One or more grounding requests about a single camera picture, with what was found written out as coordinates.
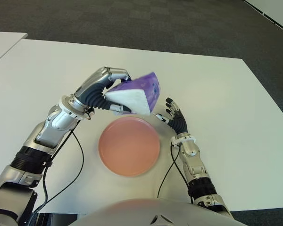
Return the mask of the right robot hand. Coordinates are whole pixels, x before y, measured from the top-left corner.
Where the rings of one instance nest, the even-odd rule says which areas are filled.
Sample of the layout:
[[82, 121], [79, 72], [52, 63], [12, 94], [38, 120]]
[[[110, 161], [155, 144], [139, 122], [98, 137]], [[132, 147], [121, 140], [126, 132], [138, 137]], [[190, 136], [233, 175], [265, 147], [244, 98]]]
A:
[[170, 118], [159, 113], [156, 114], [156, 117], [173, 129], [177, 135], [181, 133], [188, 133], [188, 127], [184, 115], [177, 103], [169, 97], [166, 99], [166, 112], [170, 115]]

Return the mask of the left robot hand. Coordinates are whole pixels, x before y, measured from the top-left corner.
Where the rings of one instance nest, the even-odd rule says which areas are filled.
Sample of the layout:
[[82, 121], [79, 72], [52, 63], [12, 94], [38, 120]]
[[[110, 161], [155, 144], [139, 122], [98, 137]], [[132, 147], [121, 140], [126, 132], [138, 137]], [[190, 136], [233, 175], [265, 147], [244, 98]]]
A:
[[131, 80], [131, 77], [125, 69], [102, 67], [83, 82], [74, 93], [74, 96], [79, 102], [88, 107], [116, 113], [131, 113], [131, 109], [124, 104], [109, 101], [103, 96], [103, 91], [111, 88], [118, 79], [121, 82], [127, 82]]

